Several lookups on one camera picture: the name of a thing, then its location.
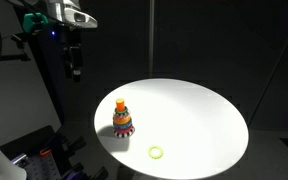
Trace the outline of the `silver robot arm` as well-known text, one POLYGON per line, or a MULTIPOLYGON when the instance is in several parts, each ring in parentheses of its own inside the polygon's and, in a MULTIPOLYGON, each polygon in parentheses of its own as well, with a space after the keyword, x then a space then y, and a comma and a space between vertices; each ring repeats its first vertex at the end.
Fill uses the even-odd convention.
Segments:
POLYGON ((65 76, 79 82, 83 67, 80 33, 96 29, 98 22, 81 10, 79 0, 46 0, 46 6, 59 32, 65 76))

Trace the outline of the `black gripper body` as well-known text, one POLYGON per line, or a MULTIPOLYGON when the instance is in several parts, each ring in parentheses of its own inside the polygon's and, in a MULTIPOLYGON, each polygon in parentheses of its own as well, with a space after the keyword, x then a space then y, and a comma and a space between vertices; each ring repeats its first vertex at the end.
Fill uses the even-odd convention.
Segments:
POLYGON ((81 52, 81 38, 77 30, 66 28, 63 31, 63 51, 62 56, 64 60, 64 68, 71 69, 73 76, 73 69, 82 69, 82 52, 81 52))

